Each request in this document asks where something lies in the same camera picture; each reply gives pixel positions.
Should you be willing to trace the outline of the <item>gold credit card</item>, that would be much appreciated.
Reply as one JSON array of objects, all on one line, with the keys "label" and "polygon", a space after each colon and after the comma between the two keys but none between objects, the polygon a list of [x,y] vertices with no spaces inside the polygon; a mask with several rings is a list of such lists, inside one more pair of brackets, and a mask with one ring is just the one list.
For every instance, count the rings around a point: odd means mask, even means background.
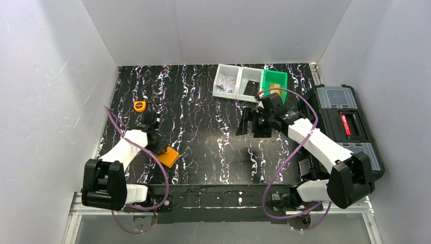
[{"label": "gold credit card", "polygon": [[272,88],[270,91],[271,94],[278,94],[280,97],[282,96],[282,90],[280,90],[282,86],[278,83],[271,83],[269,88]]}]

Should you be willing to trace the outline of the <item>orange leather card holder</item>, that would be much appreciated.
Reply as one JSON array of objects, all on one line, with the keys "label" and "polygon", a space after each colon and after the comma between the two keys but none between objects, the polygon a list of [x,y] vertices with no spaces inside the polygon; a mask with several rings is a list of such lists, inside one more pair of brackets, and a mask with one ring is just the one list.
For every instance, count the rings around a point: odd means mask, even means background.
[{"label": "orange leather card holder", "polygon": [[156,155],[156,158],[164,166],[172,168],[179,158],[179,153],[172,147],[168,146],[163,152]]}]

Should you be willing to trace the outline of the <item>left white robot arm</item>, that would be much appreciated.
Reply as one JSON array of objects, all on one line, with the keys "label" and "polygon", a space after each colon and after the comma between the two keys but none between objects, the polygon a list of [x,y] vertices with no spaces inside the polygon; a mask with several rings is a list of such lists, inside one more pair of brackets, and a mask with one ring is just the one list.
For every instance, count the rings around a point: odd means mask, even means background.
[{"label": "left white robot arm", "polygon": [[83,205],[118,211],[127,204],[147,200],[149,187],[127,184],[125,170],[141,151],[150,152],[150,157],[168,168],[177,161],[178,152],[159,132],[160,122],[158,113],[144,112],[142,121],[125,131],[109,152],[86,162],[81,196]]}]

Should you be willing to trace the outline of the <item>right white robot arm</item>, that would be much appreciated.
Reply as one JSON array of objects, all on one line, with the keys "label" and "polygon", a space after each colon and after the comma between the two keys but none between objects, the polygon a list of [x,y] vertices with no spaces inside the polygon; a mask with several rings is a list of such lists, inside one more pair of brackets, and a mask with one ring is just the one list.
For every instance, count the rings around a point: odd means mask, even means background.
[{"label": "right white robot arm", "polygon": [[269,138],[278,131],[307,152],[298,163],[302,180],[291,186],[287,203],[298,207],[329,201],[345,209],[373,193],[384,170],[361,111],[323,108],[317,95],[298,105],[297,110],[287,108],[277,93],[261,97],[257,107],[243,108],[236,131],[236,135],[251,131],[255,138]]}]

